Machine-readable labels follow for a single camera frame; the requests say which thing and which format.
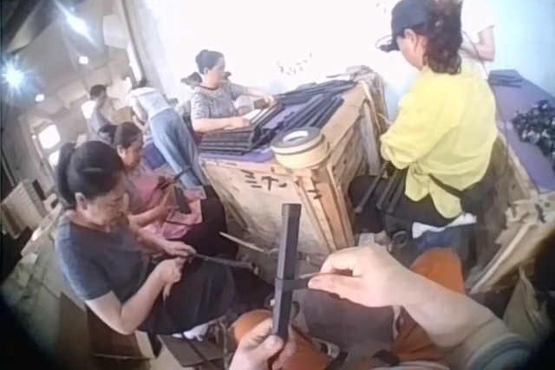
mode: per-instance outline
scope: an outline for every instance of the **purple table cover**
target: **purple table cover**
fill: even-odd
[[[549,160],[537,146],[521,141],[511,123],[517,111],[526,112],[537,101],[548,100],[555,106],[555,97],[513,69],[492,71],[491,74],[522,79],[516,87],[493,85],[498,104],[498,127],[506,135],[507,141],[519,157],[520,163],[528,172],[530,180],[536,185],[538,191],[555,191],[555,173],[553,173]]]
[[[297,111],[303,109],[308,103],[296,104],[294,106],[287,106],[281,112],[276,114],[274,117],[269,119],[262,127],[273,128],[279,122],[283,121],[290,114],[294,114]],[[264,163],[274,157],[274,152],[271,150],[270,145],[255,149],[252,152],[245,153],[243,155],[228,155],[225,153],[212,153],[212,152],[202,152],[200,153],[201,158],[205,159],[225,159],[225,160],[237,160],[241,162],[257,162]]]

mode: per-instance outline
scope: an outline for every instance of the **man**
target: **man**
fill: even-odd
[[[88,118],[88,130],[93,134],[94,140],[103,140],[99,134],[101,128],[111,124],[111,115],[117,109],[116,100],[108,97],[106,86],[96,84],[88,92],[91,101],[95,102],[93,113]]]
[[[475,3],[460,0],[462,5],[463,41],[460,55],[473,62],[484,77],[487,77],[487,63],[495,59],[495,40],[493,38],[493,19],[487,10]]]
[[[390,349],[349,368],[497,370],[515,368],[530,353],[489,309],[464,295],[460,261],[449,249],[427,251],[410,269],[381,246],[340,250],[309,287],[368,308],[400,307]],[[248,312],[232,331],[238,349],[230,370],[321,370],[330,362],[297,328],[285,344],[271,335],[269,311]]]

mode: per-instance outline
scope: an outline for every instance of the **tape roll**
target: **tape roll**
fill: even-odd
[[[317,166],[329,155],[329,146],[322,132],[304,127],[280,133],[272,142],[277,162],[290,169]]]

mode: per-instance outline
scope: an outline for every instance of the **orange pants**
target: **orange pants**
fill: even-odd
[[[464,291],[460,260],[450,249],[428,250],[416,259],[410,269],[445,288],[460,293]],[[265,310],[251,311],[242,315],[233,325],[235,340],[239,342],[246,333],[270,316],[270,311]],[[432,343],[424,329],[404,310],[401,312],[400,322],[399,334],[393,341],[391,353],[395,354],[401,362],[415,360],[442,362],[441,351]],[[296,349],[285,370],[325,369],[330,358],[318,351],[308,336],[293,329],[293,342],[296,344]]]

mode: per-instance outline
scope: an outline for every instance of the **workbench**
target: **workbench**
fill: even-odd
[[[291,170],[272,156],[254,162],[200,154],[200,164],[227,210],[258,243],[276,247],[282,204],[300,203],[299,251],[325,256],[354,245],[347,191],[356,175],[377,173],[381,163],[377,143],[387,111],[379,76],[360,81],[343,100],[322,129],[330,147],[318,166]]]
[[[512,286],[519,269],[528,270],[535,250],[555,230],[555,173],[539,148],[522,142],[511,120],[517,111],[526,112],[533,103],[551,94],[514,70],[490,73],[519,80],[512,85],[493,83],[498,103],[499,140],[493,152],[498,175],[495,206],[505,213],[505,224],[486,218],[486,233],[478,244],[479,264],[467,278],[471,293]]]

